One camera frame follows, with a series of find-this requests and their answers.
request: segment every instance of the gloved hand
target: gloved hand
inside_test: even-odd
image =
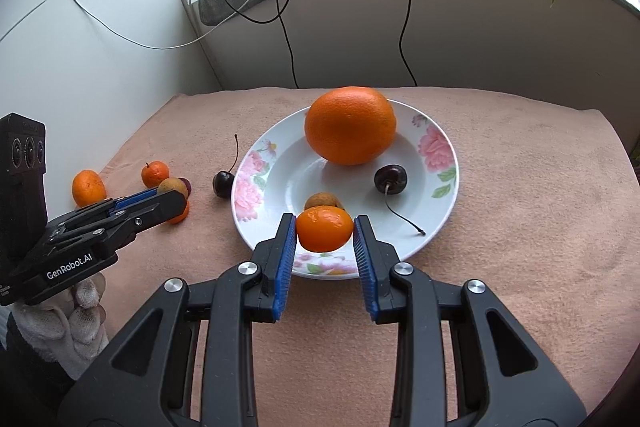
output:
[[[105,285],[104,275],[96,273],[35,306],[10,306],[24,340],[46,362],[58,362],[73,380],[108,343],[106,312],[100,306]]]

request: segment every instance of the metal screw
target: metal screw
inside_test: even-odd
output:
[[[173,278],[164,283],[164,289],[168,292],[179,292],[182,289],[182,279]]]
[[[242,275],[253,275],[258,271],[258,265],[252,263],[251,261],[247,261],[246,263],[240,263],[238,265],[238,271]]]
[[[414,267],[409,263],[396,263],[394,271],[400,275],[411,275],[414,272]]]
[[[466,288],[473,293],[484,293],[484,290],[486,290],[486,285],[478,279],[471,279],[468,283],[466,283]]]

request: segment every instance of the plate rim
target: plate rim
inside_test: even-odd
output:
[[[456,182],[455,182],[454,187],[453,187],[453,195],[452,195],[452,199],[451,199],[451,204],[449,205],[449,208],[447,209],[447,212],[445,213],[444,217],[442,218],[442,220],[440,221],[440,223],[438,224],[436,229],[433,231],[433,233],[431,233],[429,235],[429,237],[427,238],[426,242],[421,247],[411,251],[411,253],[407,254],[406,256],[404,256],[403,259],[400,260],[400,261],[405,261],[406,259],[409,259],[410,257],[414,256],[416,253],[418,253],[422,248],[426,247],[433,240],[433,238],[436,236],[436,234],[440,230],[442,230],[442,227],[444,227],[444,224],[447,222],[447,219],[449,219],[451,213],[453,212],[453,207],[456,205],[456,202],[458,201],[458,190],[460,188],[460,164],[458,163],[458,155],[456,154],[456,149],[453,147],[453,144],[452,144],[451,140],[449,139],[449,136],[447,136],[447,134],[444,132],[442,127],[440,127],[440,124],[438,124],[438,122],[433,120],[433,118],[431,118],[428,114],[424,113],[423,111],[421,111],[419,109],[416,109],[412,105],[409,105],[409,104],[404,103],[404,102],[399,102],[398,100],[393,100],[392,98],[388,98],[387,100],[389,102],[392,102],[392,103],[397,103],[398,105],[404,105],[404,107],[412,109],[415,112],[417,112],[418,114],[421,114],[422,116],[428,118],[428,120],[437,127],[437,129],[442,133],[442,135],[445,137],[445,139],[449,143],[449,147],[451,149],[451,152],[453,153],[454,164],[456,166]],[[306,107],[303,107],[302,109],[299,109],[297,111],[292,112],[290,115],[285,116],[281,120],[277,121],[275,124],[273,124],[271,127],[269,127],[264,133],[262,133],[260,135],[260,137],[256,141],[254,141],[254,143],[252,143],[251,147],[249,147],[249,149],[246,152],[246,154],[242,157],[242,160],[238,164],[238,169],[242,166],[242,163],[244,163],[244,160],[247,158],[247,156],[249,156],[249,153],[254,149],[254,146],[258,142],[263,140],[264,136],[266,134],[268,134],[274,127],[276,127],[277,125],[279,125],[282,122],[286,121],[287,119],[294,117],[299,112],[308,110],[310,107],[311,107],[310,105],[307,105]],[[238,216],[236,216],[236,209],[235,209],[235,206],[233,204],[234,197],[236,195],[236,180],[237,180],[237,178],[234,177],[234,183],[233,183],[233,185],[231,187],[231,200],[230,200],[231,201],[231,215],[234,218],[234,224],[236,226],[236,230],[238,230],[238,233],[240,234],[240,237],[242,237],[242,240],[244,241],[244,243],[249,248],[251,248],[253,250],[253,248],[255,248],[255,247],[251,247],[251,245],[249,244],[249,241],[244,236],[244,233],[242,233],[242,229],[239,226]],[[359,279],[358,272],[356,272],[356,273],[348,273],[348,274],[341,274],[341,275],[326,276],[326,275],[316,275],[316,274],[311,274],[311,273],[301,273],[301,272],[298,272],[295,269],[293,269],[291,271],[291,273],[293,275],[296,275],[297,277],[304,277],[305,279],[316,279],[316,280],[322,280],[322,281],[328,281],[328,280],[342,281],[342,280],[347,280],[347,279]]]

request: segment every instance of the cherry stem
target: cherry stem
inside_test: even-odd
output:
[[[231,165],[231,169],[236,166],[236,162],[238,161],[238,154],[240,152],[240,146],[238,145],[238,135],[234,134],[234,138],[236,139],[236,159],[234,160],[234,164]]]
[[[414,225],[414,223],[412,223],[411,221],[409,221],[406,217],[402,217],[402,216],[401,216],[400,214],[398,214],[394,209],[392,209],[392,208],[389,206],[389,204],[386,202],[386,193],[387,193],[387,192],[388,192],[388,190],[389,190],[389,185],[390,185],[390,184],[391,184],[390,182],[386,182],[386,185],[385,185],[385,204],[386,204],[386,207],[387,207],[389,210],[391,210],[391,213],[392,213],[392,214],[396,214],[396,216],[398,216],[400,219],[404,219],[407,223],[409,223],[409,225],[411,225],[412,227],[414,227],[414,229],[415,229],[415,230],[417,230],[418,232],[420,232],[422,235],[427,235],[427,233],[426,233],[423,229],[421,229],[421,228],[420,228],[420,227],[418,227],[417,225]]]

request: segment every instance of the plate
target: plate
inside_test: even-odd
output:
[[[242,159],[231,192],[238,232],[253,250],[271,239],[284,212],[299,215],[316,192],[332,192],[351,217],[369,216],[376,237],[391,243],[404,261],[424,247],[444,225],[456,202],[460,175],[456,153],[442,129],[427,115],[401,102],[389,101],[398,122],[396,139],[378,158],[364,165],[327,162],[306,142],[308,107],[264,133]],[[388,197],[389,205],[411,219],[426,235],[389,212],[384,195],[373,184],[382,166],[406,169],[404,191]],[[354,279],[358,267],[353,243],[329,253],[296,249],[293,273],[312,279]]]

